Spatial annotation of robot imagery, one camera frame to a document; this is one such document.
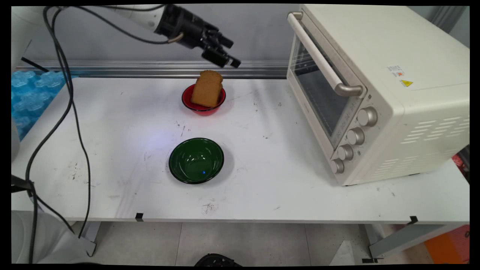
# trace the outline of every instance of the toast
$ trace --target toast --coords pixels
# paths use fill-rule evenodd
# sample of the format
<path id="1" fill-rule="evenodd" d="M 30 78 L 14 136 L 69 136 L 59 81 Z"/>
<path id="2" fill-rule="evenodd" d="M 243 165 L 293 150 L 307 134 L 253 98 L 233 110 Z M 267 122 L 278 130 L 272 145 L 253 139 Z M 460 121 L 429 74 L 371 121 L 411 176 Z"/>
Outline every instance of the toast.
<path id="1" fill-rule="evenodd" d="M 222 90 L 222 81 L 222 75 L 216 71 L 205 70 L 200 72 L 190 102 L 209 108 L 215 107 Z"/>

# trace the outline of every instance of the black tape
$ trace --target black tape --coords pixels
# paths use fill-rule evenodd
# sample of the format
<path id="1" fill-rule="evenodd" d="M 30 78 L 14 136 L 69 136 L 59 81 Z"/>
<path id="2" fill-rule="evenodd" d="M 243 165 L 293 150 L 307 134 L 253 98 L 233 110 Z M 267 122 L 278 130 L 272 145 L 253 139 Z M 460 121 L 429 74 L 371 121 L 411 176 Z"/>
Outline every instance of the black tape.
<path id="1" fill-rule="evenodd" d="M 410 221 L 409 223 L 407 223 L 407 225 L 409 225 L 409 224 L 415 224 L 415 223 L 417 223 L 417 222 L 419 221 L 419 220 L 417 219 L 417 216 L 410 216 L 410 220 L 411 220 L 411 221 Z"/>
<path id="2" fill-rule="evenodd" d="M 135 219 L 137 221 L 144 221 L 142 218 L 144 217 L 144 214 L 143 213 L 137 213 L 137 215 L 135 216 Z"/>

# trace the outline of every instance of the table surface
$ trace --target table surface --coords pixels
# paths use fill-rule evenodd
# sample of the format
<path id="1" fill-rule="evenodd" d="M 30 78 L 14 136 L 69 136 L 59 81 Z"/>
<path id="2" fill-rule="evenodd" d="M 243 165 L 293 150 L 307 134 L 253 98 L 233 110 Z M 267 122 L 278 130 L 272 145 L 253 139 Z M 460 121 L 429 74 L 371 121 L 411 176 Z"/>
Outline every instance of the table surface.
<path id="1" fill-rule="evenodd" d="M 468 223 L 469 185 L 450 160 L 439 170 L 339 186 L 287 80 L 226 79 L 227 99 L 210 116 L 184 107 L 195 79 L 75 78 L 75 104 L 91 164 L 91 221 Z M 20 143 L 12 174 L 24 178 L 34 148 L 68 102 L 57 95 Z M 168 158 L 194 137 L 216 141 L 221 172 L 198 185 L 177 181 Z M 73 110 L 32 169 L 40 197 L 67 220 L 84 219 L 86 160 Z M 25 192 L 12 210 L 32 210 Z"/>

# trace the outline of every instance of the green bowl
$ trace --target green bowl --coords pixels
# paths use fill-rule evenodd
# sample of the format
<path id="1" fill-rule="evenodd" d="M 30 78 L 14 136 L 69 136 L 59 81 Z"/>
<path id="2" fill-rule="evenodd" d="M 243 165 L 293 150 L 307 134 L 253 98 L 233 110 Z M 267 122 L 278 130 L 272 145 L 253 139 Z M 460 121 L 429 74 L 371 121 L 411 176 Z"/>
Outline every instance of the green bowl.
<path id="1" fill-rule="evenodd" d="M 187 184 L 200 184 L 214 178 L 224 161 L 220 146 L 206 138 L 188 139 L 170 154 L 168 167 L 173 176 Z"/>

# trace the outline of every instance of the sticker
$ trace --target sticker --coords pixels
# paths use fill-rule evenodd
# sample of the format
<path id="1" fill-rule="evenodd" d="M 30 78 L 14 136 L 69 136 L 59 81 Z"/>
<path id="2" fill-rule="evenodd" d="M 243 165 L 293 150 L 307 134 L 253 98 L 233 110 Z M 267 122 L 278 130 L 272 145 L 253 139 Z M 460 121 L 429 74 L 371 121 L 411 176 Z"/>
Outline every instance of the sticker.
<path id="1" fill-rule="evenodd" d="M 405 80 L 400 80 L 400 82 L 405 86 L 409 87 L 413 82 L 405 81 Z"/>
<path id="2" fill-rule="evenodd" d="M 387 68 L 395 77 L 405 76 L 405 72 L 402 70 L 400 66 L 389 66 Z"/>

